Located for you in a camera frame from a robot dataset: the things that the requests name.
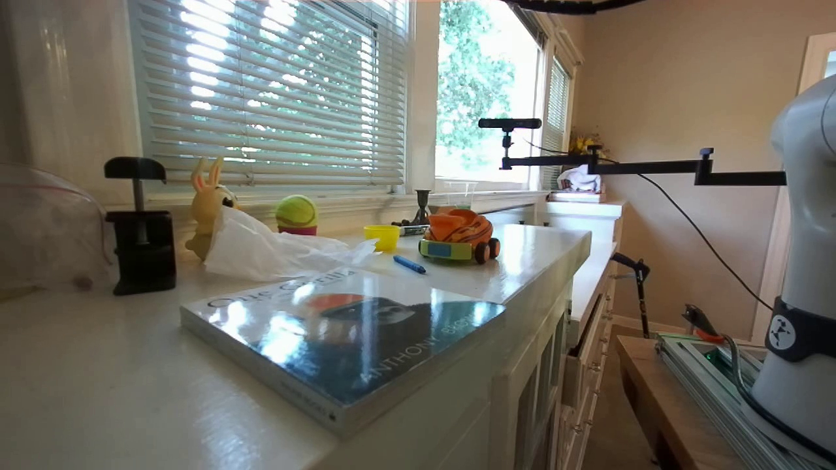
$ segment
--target wooden table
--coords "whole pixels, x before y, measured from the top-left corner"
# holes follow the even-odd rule
[[[622,384],[661,468],[746,468],[656,352],[656,339],[615,336]]]

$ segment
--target window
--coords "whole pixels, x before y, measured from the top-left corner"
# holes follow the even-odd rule
[[[567,151],[567,93],[568,93],[568,75],[567,71],[551,60],[547,64],[547,106],[542,120],[542,151],[557,153]]]
[[[527,187],[527,170],[500,171],[500,130],[477,118],[542,118],[541,46],[499,0],[440,0],[435,177],[508,182]],[[534,144],[534,130],[512,132],[515,157]]]
[[[387,190],[404,179],[399,0],[129,0],[144,153],[170,179]]]
[[[836,50],[828,51],[826,77],[836,75]]]

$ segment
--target floor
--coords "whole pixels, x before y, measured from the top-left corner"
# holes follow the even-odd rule
[[[622,392],[618,352],[606,355],[593,433],[581,470],[645,470],[658,468]]]

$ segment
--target cabinet door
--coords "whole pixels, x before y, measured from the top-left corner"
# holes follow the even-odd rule
[[[449,447],[435,460],[430,456],[432,470],[463,470],[463,468],[489,468],[489,438],[491,438],[491,406],[489,400],[477,400],[463,414],[463,421],[449,430]]]
[[[533,328],[491,392],[491,468],[554,468],[554,412],[562,386],[567,298]]]

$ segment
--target light fixture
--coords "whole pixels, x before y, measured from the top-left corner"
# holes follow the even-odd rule
[[[541,13],[563,13],[563,15],[593,15],[598,11],[611,11],[622,4],[631,4],[639,0],[506,0],[524,11],[541,11]]]

